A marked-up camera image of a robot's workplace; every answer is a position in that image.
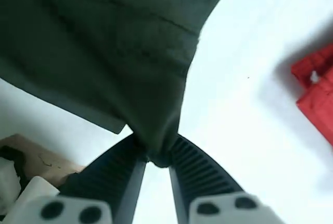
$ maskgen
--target dark green fabric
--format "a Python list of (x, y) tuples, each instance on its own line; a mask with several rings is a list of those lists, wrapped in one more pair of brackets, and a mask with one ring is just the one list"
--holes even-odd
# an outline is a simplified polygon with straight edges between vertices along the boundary
[(113, 132), (128, 123), (166, 151), (218, 1), (0, 0), (0, 77)]

